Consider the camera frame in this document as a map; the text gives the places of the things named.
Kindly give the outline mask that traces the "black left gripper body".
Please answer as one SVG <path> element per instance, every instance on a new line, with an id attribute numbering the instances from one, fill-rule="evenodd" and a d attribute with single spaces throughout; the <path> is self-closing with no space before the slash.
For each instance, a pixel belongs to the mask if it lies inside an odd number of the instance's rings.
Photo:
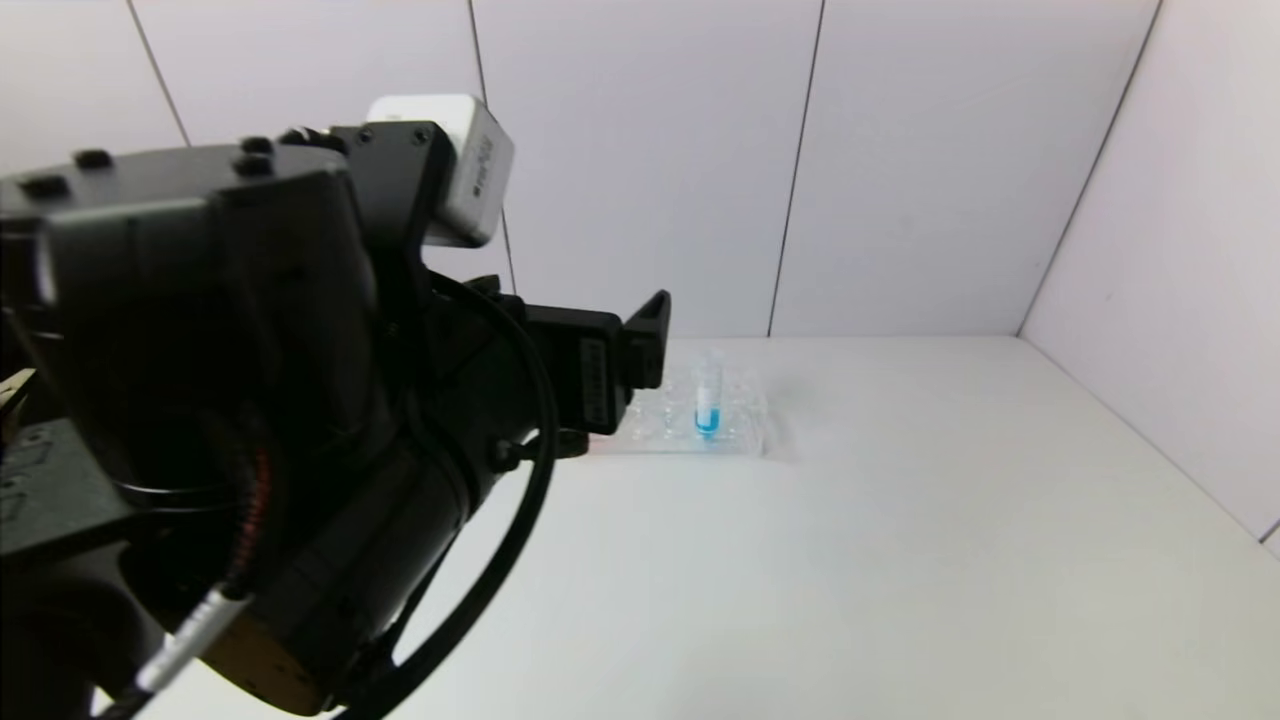
<path id="1" fill-rule="evenodd" d="M 614 432 L 630 400 L 617 359 L 622 320 L 507 293 L 490 299 L 532 341 L 550 379 L 559 428 Z M 488 469 L 495 441 L 520 442 L 535 432 L 532 382 L 511 343 L 443 292 L 422 301 L 422 323 L 429 350 L 422 441 L 449 469 Z"/>

